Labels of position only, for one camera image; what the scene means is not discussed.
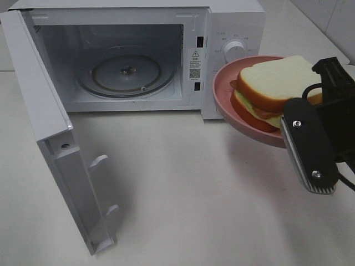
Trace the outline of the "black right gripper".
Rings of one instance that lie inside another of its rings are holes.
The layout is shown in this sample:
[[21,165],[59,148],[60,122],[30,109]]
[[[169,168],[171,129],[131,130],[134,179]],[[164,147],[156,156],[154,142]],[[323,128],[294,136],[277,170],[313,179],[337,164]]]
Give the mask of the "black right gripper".
[[337,57],[319,60],[312,70],[321,77],[322,102],[316,107],[337,163],[354,166],[354,79]]

